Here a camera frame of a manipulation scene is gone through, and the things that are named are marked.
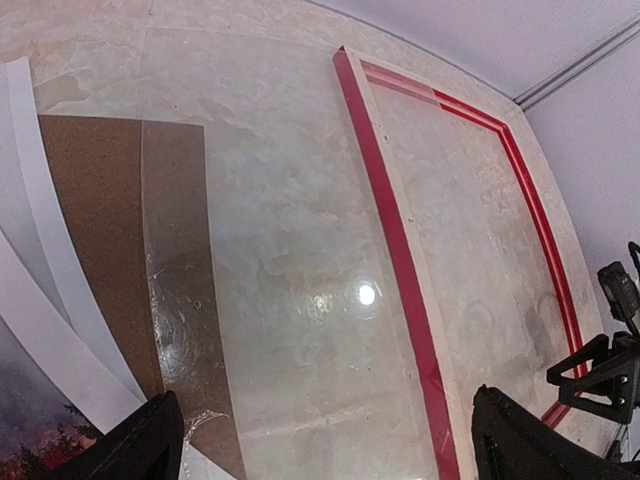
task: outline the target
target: poster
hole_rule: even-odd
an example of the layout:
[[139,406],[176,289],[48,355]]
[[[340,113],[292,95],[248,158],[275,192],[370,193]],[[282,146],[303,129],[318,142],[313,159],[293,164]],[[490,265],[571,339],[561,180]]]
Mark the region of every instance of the poster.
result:
[[39,478],[100,437],[0,318],[0,478]]

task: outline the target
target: white wall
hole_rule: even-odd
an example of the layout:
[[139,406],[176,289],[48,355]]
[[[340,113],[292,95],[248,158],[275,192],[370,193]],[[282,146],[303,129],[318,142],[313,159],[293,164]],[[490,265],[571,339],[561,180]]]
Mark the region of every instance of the white wall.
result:
[[514,98],[640,11],[638,0],[313,0],[398,35]]
[[573,220],[607,329],[596,272],[640,242],[640,40],[527,112]]

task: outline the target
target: white paper strip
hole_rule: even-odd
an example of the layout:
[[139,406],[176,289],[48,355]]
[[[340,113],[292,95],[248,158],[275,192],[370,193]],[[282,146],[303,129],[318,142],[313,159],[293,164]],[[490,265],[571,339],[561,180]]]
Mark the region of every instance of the white paper strip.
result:
[[0,316],[42,371],[101,432],[142,405],[62,320],[2,234]]
[[[27,210],[24,198],[22,202],[20,198],[14,199],[13,205],[0,205],[3,212],[0,229],[8,235],[17,251],[22,250],[21,258],[25,264],[31,264],[29,270],[34,278],[58,312],[68,319],[73,331],[122,384],[144,401],[144,394],[93,297],[60,210],[40,135],[28,59],[0,65],[0,77],[4,79],[0,80],[0,102],[9,107],[0,110],[0,129],[4,136],[12,131],[15,139],[15,145],[12,145],[15,148],[4,151],[7,156],[0,162],[13,167],[18,163],[22,174],[22,178],[15,178],[17,172],[10,170],[13,178],[5,178],[4,182],[11,183],[14,194],[21,193],[20,183],[24,182],[24,198],[29,207]],[[37,233],[32,231],[33,223]],[[38,247],[48,268],[38,255]]]

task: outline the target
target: marble floor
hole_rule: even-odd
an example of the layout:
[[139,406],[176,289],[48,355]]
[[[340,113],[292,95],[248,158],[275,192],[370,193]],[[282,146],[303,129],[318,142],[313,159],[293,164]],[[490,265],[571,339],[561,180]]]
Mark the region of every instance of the marble floor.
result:
[[[0,60],[30,57],[40,113],[204,125],[218,313],[249,479],[439,478],[400,292],[331,61],[343,43],[513,123],[585,337],[601,329],[526,119],[454,67],[294,0],[9,4]],[[487,382],[542,414],[555,395],[544,370],[566,344],[501,146],[442,112],[376,97],[447,322],[438,341],[453,361],[450,401],[470,414]],[[563,433],[602,453],[611,426],[572,415]]]

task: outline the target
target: red stripe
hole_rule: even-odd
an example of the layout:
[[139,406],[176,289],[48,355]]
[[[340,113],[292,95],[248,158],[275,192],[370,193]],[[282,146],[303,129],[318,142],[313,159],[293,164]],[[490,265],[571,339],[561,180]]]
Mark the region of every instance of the red stripe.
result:
[[369,80],[369,82],[375,85],[380,85],[382,87],[388,88],[389,90],[394,90],[396,92],[403,93],[409,97],[413,97],[415,99],[418,99],[422,102],[429,103],[436,107],[440,106],[440,104],[438,103],[438,100],[433,95],[424,94],[422,92],[415,91],[415,90],[408,90],[404,88],[402,85],[398,85],[396,82],[387,81],[384,78],[367,77],[367,79]]
[[[529,206],[533,223],[538,231],[542,250],[547,258],[547,265],[549,266],[551,279],[556,290],[556,296],[558,297],[558,305],[560,306],[560,314],[562,315],[565,334],[569,344],[569,352],[575,353],[582,348],[580,324],[578,323],[578,316],[573,304],[569,281],[567,280],[567,275],[564,271],[564,266],[562,265],[562,258],[560,257],[556,240],[553,236],[553,232],[551,231],[551,226],[549,225],[549,219],[544,211],[542,201],[540,200],[540,196],[538,195],[538,191],[533,183],[531,174],[524,162],[522,153],[518,149],[516,141],[507,126],[502,128],[502,134],[499,135],[499,137],[505,148],[507,157],[509,158],[509,161],[516,173],[518,183],[520,184],[522,193],[527,201],[527,205]],[[581,364],[576,369],[576,374],[578,376],[585,375],[586,373],[586,364]]]
[[496,127],[493,124],[484,122],[482,120],[480,120],[478,117],[474,117],[473,115],[469,115],[465,112],[461,112],[460,110],[457,110],[456,108],[450,106],[450,105],[446,105],[446,104],[440,104],[440,108],[442,108],[442,110],[444,110],[445,112],[449,112],[449,113],[453,113],[454,115],[457,115],[459,117],[464,118],[465,120],[469,120],[470,122],[475,123],[476,125],[480,125],[481,127],[484,127],[488,130],[491,130],[492,132],[495,133],[499,133],[500,130],[498,129],[498,127]]
[[556,402],[542,416],[542,422],[549,428],[556,428],[567,413],[569,413],[569,410],[571,409],[566,405]]
[[494,124],[496,127],[506,127],[507,125],[503,122],[501,122],[500,120],[492,117],[491,115],[478,110],[475,107],[472,107],[471,105],[468,105],[464,102],[461,102],[460,100],[453,98],[449,95],[447,95],[446,93],[442,93],[438,90],[434,90],[434,93],[436,95],[436,97],[438,98],[438,100],[441,101],[441,103],[449,103],[455,107],[458,108],[458,110],[466,110],[467,112],[473,113],[474,115],[477,115],[480,118],[483,118],[484,120],[488,121],[489,123]]
[[400,75],[397,72],[389,70],[387,68],[381,67],[380,65],[375,65],[373,63],[367,61],[361,61],[362,68],[364,69],[367,78],[369,80],[373,79],[385,79],[388,82],[395,83],[396,85],[402,86],[406,91],[414,90],[414,91],[425,91],[430,92],[431,98],[435,99],[433,95],[433,91],[427,87],[426,85],[417,82],[411,78],[407,78],[404,75]]
[[418,275],[402,225],[400,210],[396,203],[369,113],[358,88],[355,73],[344,50],[341,49],[335,54],[333,62],[356,130],[387,245],[389,246],[389,253],[420,374],[440,479],[459,480],[458,458],[451,432],[449,410],[440,375],[440,367],[431,337]]

